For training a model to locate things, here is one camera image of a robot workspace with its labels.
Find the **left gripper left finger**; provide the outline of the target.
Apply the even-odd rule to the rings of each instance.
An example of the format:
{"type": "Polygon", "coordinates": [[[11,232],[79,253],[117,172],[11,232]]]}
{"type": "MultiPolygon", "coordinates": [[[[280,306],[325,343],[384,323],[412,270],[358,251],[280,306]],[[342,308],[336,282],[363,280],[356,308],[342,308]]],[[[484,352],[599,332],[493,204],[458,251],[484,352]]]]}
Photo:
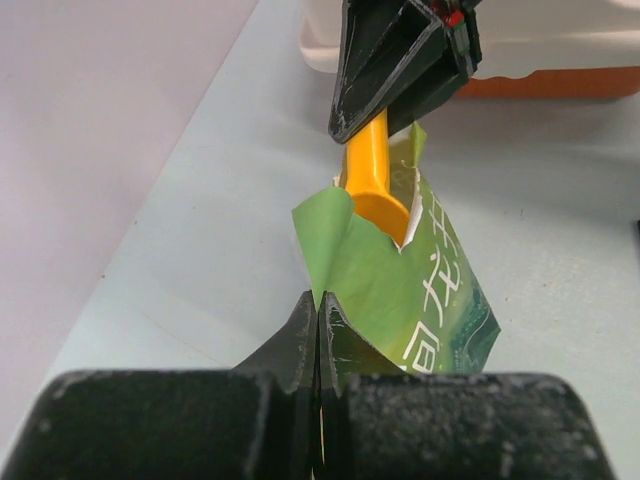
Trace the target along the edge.
{"type": "Polygon", "coordinates": [[[231,369],[77,370],[40,394],[6,479],[308,479],[318,454],[312,294],[231,369]]]}

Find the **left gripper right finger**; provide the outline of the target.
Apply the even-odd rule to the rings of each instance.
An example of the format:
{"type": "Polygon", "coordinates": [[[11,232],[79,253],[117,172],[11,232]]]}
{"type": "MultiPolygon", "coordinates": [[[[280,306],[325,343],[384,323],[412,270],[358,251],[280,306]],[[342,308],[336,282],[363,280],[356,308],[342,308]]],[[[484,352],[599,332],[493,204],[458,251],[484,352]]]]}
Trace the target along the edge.
{"type": "Polygon", "coordinates": [[[409,374],[325,293],[321,479],[611,479],[581,398],[556,376],[409,374]]]}

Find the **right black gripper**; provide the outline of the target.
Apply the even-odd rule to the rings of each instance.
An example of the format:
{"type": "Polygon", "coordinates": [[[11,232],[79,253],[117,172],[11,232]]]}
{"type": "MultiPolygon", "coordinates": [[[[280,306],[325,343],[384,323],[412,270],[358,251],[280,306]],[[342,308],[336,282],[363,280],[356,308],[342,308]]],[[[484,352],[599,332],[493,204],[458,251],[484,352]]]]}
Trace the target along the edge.
{"type": "Polygon", "coordinates": [[[381,112],[395,134],[467,85],[480,0],[346,1],[328,132],[344,144],[381,112]]]}

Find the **orange plastic scoop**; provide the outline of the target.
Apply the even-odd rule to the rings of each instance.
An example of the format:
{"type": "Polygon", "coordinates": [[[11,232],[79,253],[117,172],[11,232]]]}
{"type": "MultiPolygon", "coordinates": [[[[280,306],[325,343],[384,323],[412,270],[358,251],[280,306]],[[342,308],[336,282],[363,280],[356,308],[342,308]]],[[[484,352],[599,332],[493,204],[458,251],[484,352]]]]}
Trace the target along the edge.
{"type": "Polygon", "coordinates": [[[402,245],[409,210],[391,194],[387,110],[368,122],[346,143],[346,191],[357,215],[402,245]]]}

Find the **green litter bag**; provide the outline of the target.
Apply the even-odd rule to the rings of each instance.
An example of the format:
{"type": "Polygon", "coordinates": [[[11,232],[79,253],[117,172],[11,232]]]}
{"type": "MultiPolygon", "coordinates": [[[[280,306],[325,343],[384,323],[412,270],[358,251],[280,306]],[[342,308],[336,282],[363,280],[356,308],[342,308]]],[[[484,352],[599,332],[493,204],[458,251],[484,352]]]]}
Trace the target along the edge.
{"type": "Polygon", "coordinates": [[[483,370],[500,327],[439,198],[418,168],[426,133],[390,139],[392,194],[411,217],[403,245],[357,214],[340,174],[292,211],[316,300],[336,295],[349,323],[401,369],[483,370]]]}

